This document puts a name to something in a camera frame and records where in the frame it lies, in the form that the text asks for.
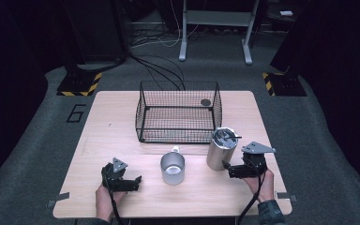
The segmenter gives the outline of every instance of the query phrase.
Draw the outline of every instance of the stainless steel cup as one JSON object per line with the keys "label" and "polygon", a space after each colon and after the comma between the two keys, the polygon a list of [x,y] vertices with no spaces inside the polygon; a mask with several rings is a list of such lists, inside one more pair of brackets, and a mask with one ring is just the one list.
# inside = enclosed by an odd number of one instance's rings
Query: stainless steel cup
{"label": "stainless steel cup", "polygon": [[162,178],[168,185],[178,185],[184,180],[186,161],[180,154],[180,149],[175,146],[173,150],[163,155],[160,160]]}
{"label": "stainless steel cup", "polygon": [[222,161],[230,162],[233,151],[238,144],[237,135],[233,129],[218,127],[212,135],[207,153],[207,165],[214,171],[223,171]]}

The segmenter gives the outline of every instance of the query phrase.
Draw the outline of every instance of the black wire basket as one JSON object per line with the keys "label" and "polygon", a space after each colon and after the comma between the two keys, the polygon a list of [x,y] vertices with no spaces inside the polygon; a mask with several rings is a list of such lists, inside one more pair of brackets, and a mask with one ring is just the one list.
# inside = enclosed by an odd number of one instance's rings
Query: black wire basket
{"label": "black wire basket", "polygon": [[136,132],[141,143],[210,143],[221,127],[217,82],[141,82]]}

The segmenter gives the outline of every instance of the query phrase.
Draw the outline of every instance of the wooden table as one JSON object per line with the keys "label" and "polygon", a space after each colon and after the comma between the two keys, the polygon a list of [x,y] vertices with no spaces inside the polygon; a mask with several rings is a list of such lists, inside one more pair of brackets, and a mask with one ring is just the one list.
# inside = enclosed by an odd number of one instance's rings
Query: wooden table
{"label": "wooden table", "polygon": [[[270,146],[263,120],[249,91],[220,91],[222,126],[233,128],[243,138],[231,164],[243,164],[241,147],[252,141]],[[230,178],[227,171],[216,172],[206,164],[208,144],[176,144],[186,159],[183,183],[163,182],[159,161],[172,150],[170,143],[141,143],[137,140],[135,114],[137,91],[98,92],[87,118],[60,193],[69,198],[58,201],[56,218],[94,218],[95,191],[101,183],[101,169],[113,158],[128,164],[124,179],[142,175],[138,191],[129,192],[119,205],[123,218],[237,217],[252,194],[244,181]],[[286,192],[274,154],[265,155],[274,172],[275,191]],[[283,214],[290,214],[288,199],[278,199]],[[257,215],[255,204],[249,215]]]}

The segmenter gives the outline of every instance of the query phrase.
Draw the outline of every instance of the hand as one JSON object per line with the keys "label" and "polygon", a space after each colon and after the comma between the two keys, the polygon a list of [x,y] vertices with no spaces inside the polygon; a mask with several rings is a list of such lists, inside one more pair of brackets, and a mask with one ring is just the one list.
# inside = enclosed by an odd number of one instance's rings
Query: hand
{"label": "hand", "polygon": [[[101,218],[110,222],[111,215],[113,213],[113,205],[111,203],[111,197],[109,190],[106,189],[104,186],[100,185],[96,190],[96,211],[97,215],[96,218]],[[116,205],[119,205],[122,198],[126,195],[126,192],[114,192],[113,198],[115,199]]]}
{"label": "hand", "polygon": [[[250,191],[254,194],[259,189],[259,177],[242,178],[250,188]],[[264,174],[261,175],[262,187],[260,189],[260,195],[258,198],[259,203],[274,200],[274,173],[267,169]]]}

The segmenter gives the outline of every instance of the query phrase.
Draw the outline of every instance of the dark background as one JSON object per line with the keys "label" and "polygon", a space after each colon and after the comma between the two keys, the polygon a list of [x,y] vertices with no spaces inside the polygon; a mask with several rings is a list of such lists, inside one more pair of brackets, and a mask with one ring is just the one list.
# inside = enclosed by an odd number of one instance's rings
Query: dark background
{"label": "dark background", "polygon": [[[360,2],[312,0],[304,18],[285,39],[273,65],[298,66],[293,56],[307,42],[300,74],[360,174]],[[0,166],[44,99],[44,74],[63,66],[57,47],[65,48],[74,62],[84,63],[59,0],[0,0]]]}

